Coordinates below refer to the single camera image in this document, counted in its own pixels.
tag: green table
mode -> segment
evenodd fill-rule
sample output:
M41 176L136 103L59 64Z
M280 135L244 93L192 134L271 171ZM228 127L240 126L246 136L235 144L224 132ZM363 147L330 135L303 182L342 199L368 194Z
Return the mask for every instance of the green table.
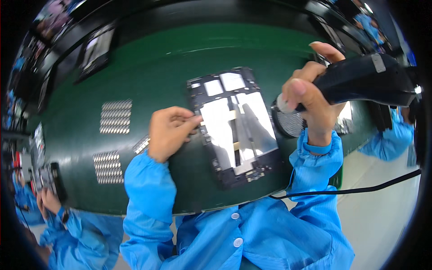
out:
M92 156L118 150L123 172L135 153L132 146L148 133L151 114L170 106L188 107L186 81L237 66L254 70L266 105L276 98L293 71L302 68L316 38L297 31L263 25L208 24L170 29L115 50L111 64L78 85L77 73L56 89L47 110L31 118L42 121L46 161L57 162L70 207L112 215L126 214L123 184L98 184ZM101 134L104 102L132 99L129 134ZM342 137L344 155L371 135L373 124L365 105L353 102L359 132ZM244 203L284 189L292 167L288 156L296 139L277 134L287 173L267 174L228 191L219 188L198 135L169 160L177 186L174 214L214 210Z

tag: blue wristband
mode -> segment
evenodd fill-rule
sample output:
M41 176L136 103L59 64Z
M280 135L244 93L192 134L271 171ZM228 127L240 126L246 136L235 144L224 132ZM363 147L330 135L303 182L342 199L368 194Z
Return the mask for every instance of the blue wristband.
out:
M309 152L314 152L314 153L317 153L320 155L325 155L325 154L329 153L331 150L331 141L330 141L329 145L323 146L323 147L313 146L313 145L308 145L307 143L303 143L303 148Z
M64 213L64 207L60 206L60 209L57 212L57 216L60 218L60 220L63 218L63 213Z

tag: floor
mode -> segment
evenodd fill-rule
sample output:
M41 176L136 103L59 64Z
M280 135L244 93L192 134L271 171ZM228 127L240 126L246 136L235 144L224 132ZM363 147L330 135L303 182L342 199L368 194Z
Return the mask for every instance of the floor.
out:
M359 152L351 153L344 160L342 189L378 185L415 170L407 168L407 155L406 151L393 162L383 162ZM411 218L418 188L419 176L380 191L339 195L337 210L342 229L356 254L351 270L383 266ZM289 199L283 201L288 209L295 206ZM171 228L175 244L174 222ZM36 238L43 230L44 226L32 228ZM125 269L129 269L128 265L120 255L114 270Z

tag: white button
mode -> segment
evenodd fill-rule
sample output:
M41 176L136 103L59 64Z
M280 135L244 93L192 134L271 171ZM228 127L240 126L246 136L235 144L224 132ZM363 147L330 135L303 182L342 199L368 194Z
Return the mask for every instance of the white button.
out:
M231 218L232 219L238 219L240 217L240 215L238 214L238 213L233 213L232 215L231 215Z
M236 240L234 240L234 246L236 248L238 248L239 246L241 246L243 244L243 239L242 238L237 238Z

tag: black handheld tool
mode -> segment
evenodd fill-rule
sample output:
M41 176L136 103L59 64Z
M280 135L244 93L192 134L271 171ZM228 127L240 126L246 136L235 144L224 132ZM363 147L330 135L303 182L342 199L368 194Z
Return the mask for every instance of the black handheld tool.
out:
M368 54L330 64L313 84L330 104L371 100L384 105L407 107L416 96L405 69L387 54ZM299 104L295 110L288 111L281 95L276 105L283 113L295 114L306 110Z

